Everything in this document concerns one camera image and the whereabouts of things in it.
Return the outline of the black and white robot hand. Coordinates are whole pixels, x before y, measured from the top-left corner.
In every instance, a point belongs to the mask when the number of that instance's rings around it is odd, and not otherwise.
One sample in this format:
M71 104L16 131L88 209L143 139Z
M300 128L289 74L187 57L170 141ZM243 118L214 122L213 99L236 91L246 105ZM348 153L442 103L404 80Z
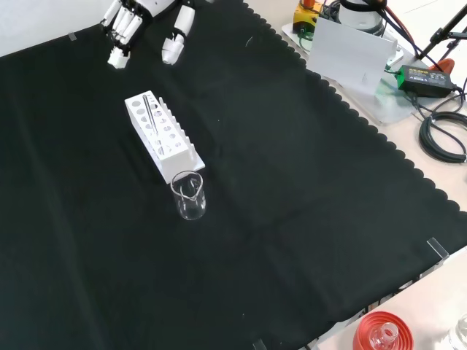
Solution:
M149 24L177 3L164 0L113 1L101 20L104 33L113 44L107 63L115 69L124 69L137 38ZM171 36L165 39L161 49L163 63L170 66L181 56L196 15L194 1L181 1L180 4Z

